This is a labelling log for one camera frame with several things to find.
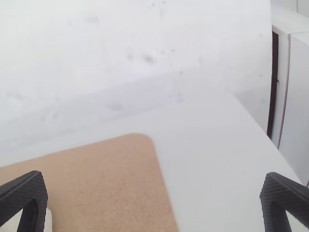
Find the white table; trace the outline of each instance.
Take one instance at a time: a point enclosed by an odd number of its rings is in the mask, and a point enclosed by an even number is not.
[[[15,149],[7,148],[2,165],[127,133],[143,133],[154,142],[180,232],[262,232],[259,194],[266,173],[278,172],[300,181],[231,94],[221,91],[206,77],[194,76],[194,71],[187,71],[183,77],[151,78],[142,84],[121,86],[119,91],[114,89],[107,95],[117,95],[118,102],[113,101],[115,96],[108,99],[104,95],[110,103],[99,106],[109,106],[115,115],[101,115],[99,120],[89,118],[89,124],[83,129],[76,127],[75,131],[73,123],[68,131],[74,133],[54,132],[44,141],[31,140],[29,144],[21,142]],[[145,101],[132,100],[140,93]],[[91,98],[98,100],[98,95],[89,95],[87,102]],[[94,111],[91,104],[70,104],[67,106],[78,118],[73,121],[86,122],[85,111]],[[63,125],[65,112],[60,109],[58,122],[50,121],[48,125],[52,126],[44,127],[45,131],[38,135],[52,134]]]

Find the cork board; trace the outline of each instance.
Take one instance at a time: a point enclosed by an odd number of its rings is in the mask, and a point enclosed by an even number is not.
[[[0,168],[0,185],[41,171],[54,232],[176,232],[150,138],[129,134]]]

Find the white cabinet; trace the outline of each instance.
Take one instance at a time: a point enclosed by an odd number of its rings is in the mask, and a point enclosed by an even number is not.
[[[306,184],[309,180],[309,33],[291,36],[289,84],[279,151]]]

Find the white wall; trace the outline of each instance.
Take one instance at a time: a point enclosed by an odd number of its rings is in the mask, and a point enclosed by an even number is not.
[[[0,139],[43,130],[61,103],[188,70],[234,93],[266,130],[270,21],[268,0],[2,0]]]
[[[271,0],[271,2],[297,12],[297,0]]]
[[[271,2],[309,17],[309,0],[271,0]]]

